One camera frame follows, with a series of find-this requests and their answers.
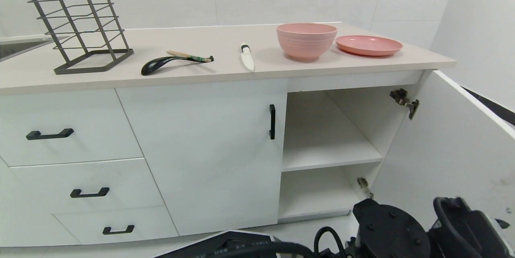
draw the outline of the drawer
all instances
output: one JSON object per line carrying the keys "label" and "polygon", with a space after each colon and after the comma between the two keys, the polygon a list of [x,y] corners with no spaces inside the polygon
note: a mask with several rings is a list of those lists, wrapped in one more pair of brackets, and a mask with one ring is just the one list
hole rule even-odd
{"label": "drawer", "polygon": [[[143,156],[114,89],[0,96],[0,120],[9,166]],[[31,132],[40,135],[28,140]]]}
{"label": "drawer", "polygon": [[88,213],[54,214],[82,244],[177,237],[165,206]]}
{"label": "drawer", "polygon": [[52,213],[164,204],[143,158],[10,169]]}

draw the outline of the pink bowl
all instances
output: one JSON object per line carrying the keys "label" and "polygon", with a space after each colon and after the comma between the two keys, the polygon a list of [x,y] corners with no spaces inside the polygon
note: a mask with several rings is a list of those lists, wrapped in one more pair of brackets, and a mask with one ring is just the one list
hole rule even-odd
{"label": "pink bowl", "polygon": [[297,60],[313,60],[327,52],[336,33],[336,27],[322,23],[286,23],[277,27],[279,45]]}
{"label": "pink bowl", "polygon": [[395,40],[359,35],[338,37],[336,45],[346,52],[364,56],[389,56],[402,49],[402,44]]}

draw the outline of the sink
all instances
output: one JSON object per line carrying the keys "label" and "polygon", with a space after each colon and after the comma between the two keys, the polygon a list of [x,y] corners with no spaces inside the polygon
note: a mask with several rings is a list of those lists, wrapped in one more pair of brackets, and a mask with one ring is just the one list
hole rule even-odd
{"label": "sink", "polygon": [[0,41],[0,62],[50,43],[54,43],[52,38]]}

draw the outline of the drawer handle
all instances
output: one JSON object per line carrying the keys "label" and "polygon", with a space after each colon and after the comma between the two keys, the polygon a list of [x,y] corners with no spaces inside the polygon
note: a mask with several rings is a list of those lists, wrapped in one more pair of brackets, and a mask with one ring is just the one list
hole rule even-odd
{"label": "drawer handle", "polygon": [[107,195],[109,192],[108,187],[103,187],[98,191],[98,194],[80,194],[82,190],[79,190],[76,188],[75,190],[72,190],[72,193],[70,194],[70,197],[72,198],[91,198],[91,197],[103,197]]}
{"label": "drawer handle", "polygon": [[276,139],[276,106],[270,104],[270,140]]}
{"label": "drawer handle", "polygon": [[27,139],[28,140],[38,140],[38,139],[66,138],[66,137],[72,135],[73,132],[74,131],[73,131],[72,128],[65,128],[65,129],[63,129],[61,132],[59,132],[57,134],[41,135],[41,132],[36,130],[36,131],[31,131],[27,135]]}
{"label": "drawer handle", "polygon": [[132,233],[133,230],[134,230],[134,225],[128,225],[127,230],[118,231],[118,232],[111,232],[111,227],[105,227],[102,231],[102,234],[104,234],[104,235],[129,234],[129,233]]}

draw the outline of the countertop edge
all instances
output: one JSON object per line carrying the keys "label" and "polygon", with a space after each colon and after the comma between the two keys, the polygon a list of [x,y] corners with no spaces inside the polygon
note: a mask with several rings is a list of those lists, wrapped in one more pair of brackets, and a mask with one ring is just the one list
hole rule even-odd
{"label": "countertop edge", "polygon": [[417,64],[397,64],[388,66],[325,68],[310,70],[291,70],[274,72],[245,72],[220,75],[199,75],[182,77],[138,78],[133,80],[100,80],[97,82],[78,82],[62,84],[44,84],[24,87],[11,87],[0,89],[0,95],[26,95],[34,93],[55,93],[63,91],[85,91],[97,89],[115,89],[126,87],[165,86],[193,83],[232,82],[239,80],[263,80],[276,78],[308,78],[315,76],[348,75],[363,73],[381,73],[407,70],[438,70],[453,68],[457,61],[449,62],[421,62]]}

